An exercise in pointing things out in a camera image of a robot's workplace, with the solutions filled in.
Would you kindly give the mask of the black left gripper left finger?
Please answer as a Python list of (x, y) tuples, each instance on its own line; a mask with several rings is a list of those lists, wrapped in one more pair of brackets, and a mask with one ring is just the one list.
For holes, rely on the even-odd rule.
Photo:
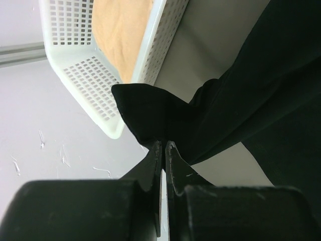
[(1, 240), (156, 240), (161, 234), (162, 145), (120, 179), (24, 184), (1, 222)]

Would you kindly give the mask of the black t shirt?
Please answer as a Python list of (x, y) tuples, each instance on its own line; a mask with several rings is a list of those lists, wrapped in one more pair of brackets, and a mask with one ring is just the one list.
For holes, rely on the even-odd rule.
[(320, 1), (270, 1), (234, 63), (189, 102), (112, 88), (138, 142), (173, 141), (210, 182), (320, 192)]

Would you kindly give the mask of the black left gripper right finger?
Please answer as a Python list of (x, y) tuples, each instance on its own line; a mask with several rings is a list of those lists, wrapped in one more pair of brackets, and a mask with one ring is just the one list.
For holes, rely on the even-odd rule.
[(320, 240), (320, 226), (292, 187), (217, 187), (174, 142), (165, 149), (170, 240)]

